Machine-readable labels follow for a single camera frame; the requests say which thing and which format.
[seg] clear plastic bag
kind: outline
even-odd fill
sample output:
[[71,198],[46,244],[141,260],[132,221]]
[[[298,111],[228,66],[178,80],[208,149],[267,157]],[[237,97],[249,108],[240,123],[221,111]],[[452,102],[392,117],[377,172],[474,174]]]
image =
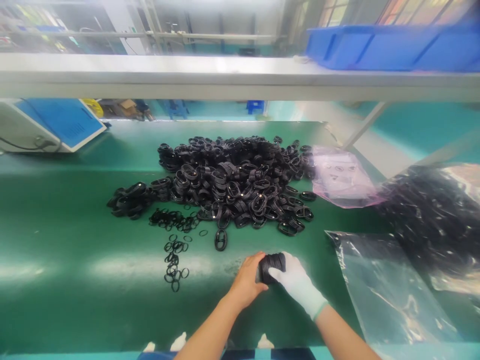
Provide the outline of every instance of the clear plastic bag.
[[392,234],[326,233],[368,344],[462,340]]
[[321,198],[344,209],[364,208],[384,201],[351,152],[315,146],[313,159],[316,173],[313,192]]
[[480,295],[480,165],[411,166],[377,209],[436,290]]

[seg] green table surface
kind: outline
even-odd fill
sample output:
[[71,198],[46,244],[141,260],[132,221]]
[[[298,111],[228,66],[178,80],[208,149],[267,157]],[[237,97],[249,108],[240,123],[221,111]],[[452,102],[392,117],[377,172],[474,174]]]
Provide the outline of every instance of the green table surface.
[[[170,234],[184,234],[149,226],[148,217],[157,206],[185,214],[196,208],[158,203],[137,221],[110,214],[106,202],[115,189],[167,175],[158,165],[160,143],[174,147],[193,136],[240,135],[335,145],[318,122],[125,121],[75,154],[1,156],[0,353],[137,351],[150,341],[168,350],[182,332],[192,335],[228,291],[243,259],[260,250],[299,257],[313,283],[361,334],[324,230],[390,232],[371,208],[347,210],[318,199],[310,206],[314,221],[296,237],[278,232],[275,222],[260,230],[231,224],[224,252],[214,248],[216,224],[203,221],[188,234],[193,242],[179,256],[190,275],[178,293],[164,281],[164,245]],[[306,179],[292,185],[312,189]],[[200,237],[201,230],[208,235]],[[438,298],[454,308],[452,320],[462,336],[478,341],[480,324],[473,313],[458,310],[467,300],[445,293]],[[277,348],[323,344],[315,325],[279,285],[242,312],[228,346],[255,348],[263,333]]]

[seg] hand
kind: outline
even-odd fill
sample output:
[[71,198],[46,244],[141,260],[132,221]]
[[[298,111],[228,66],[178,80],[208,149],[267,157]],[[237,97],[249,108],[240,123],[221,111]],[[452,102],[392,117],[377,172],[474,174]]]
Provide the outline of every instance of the hand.
[[230,291],[226,295],[226,298],[229,298],[231,302],[238,306],[239,311],[249,306],[261,292],[269,289],[264,283],[255,282],[259,262],[264,257],[265,253],[263,251],[247,257],[240,266]]
[[310,280],[300,260],[288,252],[282,251],[282,254],[285,255],[285,272],[271,267],[268,269],[268,273],[283,285],[286,292],[315,321],[315,318],[329,302],[312,284],[312,280]]

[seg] gloved hand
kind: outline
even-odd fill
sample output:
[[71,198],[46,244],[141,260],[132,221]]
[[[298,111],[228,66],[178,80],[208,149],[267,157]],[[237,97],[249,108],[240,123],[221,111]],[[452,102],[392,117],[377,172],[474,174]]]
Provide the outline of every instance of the gloved hand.
[[283,285],[287,293],[315,321],[320,311],[329,302],[312,284],[302,264],[300,264],[300,260],[286,251],[282,251],[282,254],[285,255],[285,272],[271,267],[268,269],[268,273]]

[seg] forearm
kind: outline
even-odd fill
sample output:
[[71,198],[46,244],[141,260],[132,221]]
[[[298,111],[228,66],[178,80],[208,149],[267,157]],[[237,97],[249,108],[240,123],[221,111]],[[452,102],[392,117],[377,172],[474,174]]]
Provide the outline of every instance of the forearm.
[[225,343],[241,309],[223,297],[215,310],[186,342],[174,360],[216,360],[222,356]]
[[342,319],[329,304],[315,319],[328,350],[335,360],[375,359],[380,357]]

